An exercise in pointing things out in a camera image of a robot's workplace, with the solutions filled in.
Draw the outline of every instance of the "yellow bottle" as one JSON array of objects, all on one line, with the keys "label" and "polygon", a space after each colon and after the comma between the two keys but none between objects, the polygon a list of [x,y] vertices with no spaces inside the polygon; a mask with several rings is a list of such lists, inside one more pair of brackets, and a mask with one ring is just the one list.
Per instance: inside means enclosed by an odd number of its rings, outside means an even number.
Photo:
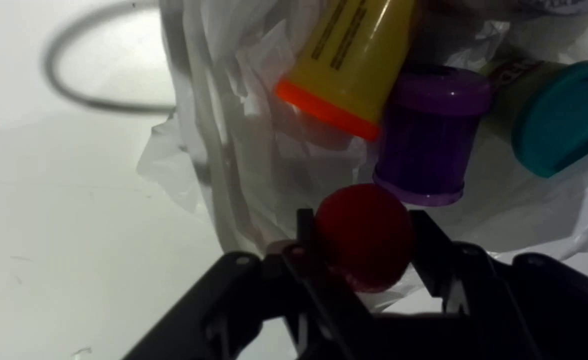
[{"label": "yellow bottle", "polygon": [[324,124],[375,141],[415,8],[415,0],[330,0],[276,97]]}]

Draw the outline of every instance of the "orange cap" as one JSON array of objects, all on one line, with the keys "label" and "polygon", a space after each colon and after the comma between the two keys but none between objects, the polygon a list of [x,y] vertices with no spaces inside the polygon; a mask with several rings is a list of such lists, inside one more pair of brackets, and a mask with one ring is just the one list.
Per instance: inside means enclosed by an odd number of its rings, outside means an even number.
[{"label": "orange cap", "polygon": [[278,82],[276,97],[294,104],[304,115],[311,117],[317,123],[330,124],[342,132],[359,136],[367,143],[373,143],[379,134],[379,127],[372,124],[363,118],[357,118],[311,92],[298,89],[296,85],[287,82],[286,78]]}]

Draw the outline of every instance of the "teal cap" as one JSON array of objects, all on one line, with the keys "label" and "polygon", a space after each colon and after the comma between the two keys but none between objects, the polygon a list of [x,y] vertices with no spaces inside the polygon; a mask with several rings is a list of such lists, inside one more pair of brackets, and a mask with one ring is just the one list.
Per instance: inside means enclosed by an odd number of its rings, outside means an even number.
[{"label": "teal cap", "polygon": [[513,127],[511,148],[541,179],[588,155],[588,62],[568,67],[528,100]]}]

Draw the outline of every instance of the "teal container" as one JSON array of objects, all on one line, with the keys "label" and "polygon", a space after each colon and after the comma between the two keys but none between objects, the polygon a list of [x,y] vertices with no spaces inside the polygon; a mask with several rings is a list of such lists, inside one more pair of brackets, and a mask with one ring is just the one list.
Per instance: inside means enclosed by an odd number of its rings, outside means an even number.
[{"label": "teal container", "polygon": [[530,172],[550,179],[588,157],[588,62],[511,61],[494,67],[489,78],[491,127]]}]

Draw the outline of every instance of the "red ball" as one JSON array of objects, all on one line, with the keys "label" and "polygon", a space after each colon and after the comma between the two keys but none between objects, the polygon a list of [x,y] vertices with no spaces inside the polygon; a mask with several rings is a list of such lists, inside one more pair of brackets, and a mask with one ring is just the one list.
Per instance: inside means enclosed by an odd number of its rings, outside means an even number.
[{"label": "red ball", "polygon": [[326,198],[316,212],[316,241],[324,261],[357,293],[393,287],[414,251],[408,211],[375,184]]}]

